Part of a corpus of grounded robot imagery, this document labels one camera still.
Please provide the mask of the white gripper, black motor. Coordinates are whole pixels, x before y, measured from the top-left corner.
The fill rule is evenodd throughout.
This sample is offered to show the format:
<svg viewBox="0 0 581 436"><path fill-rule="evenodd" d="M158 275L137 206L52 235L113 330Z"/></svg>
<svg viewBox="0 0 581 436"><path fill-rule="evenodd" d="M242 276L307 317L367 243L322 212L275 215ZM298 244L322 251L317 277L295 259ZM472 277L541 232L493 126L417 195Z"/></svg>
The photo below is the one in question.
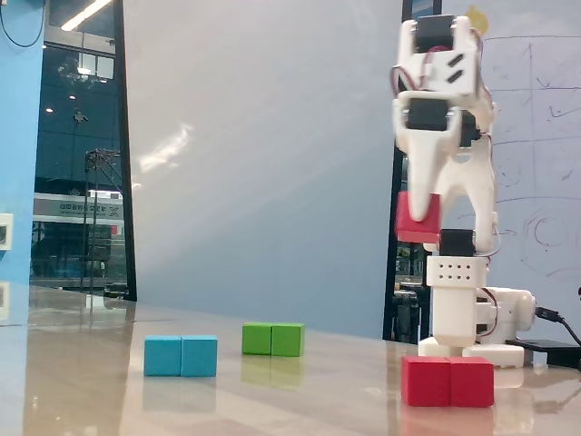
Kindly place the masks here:
<svg viewBox="0 0 581 436"><path fill-rule="evenodd" d="M409 212L423 221L447 160L460 137L460 108L446 93L405 91L392 101L394 134L408 157Z"/></svg>

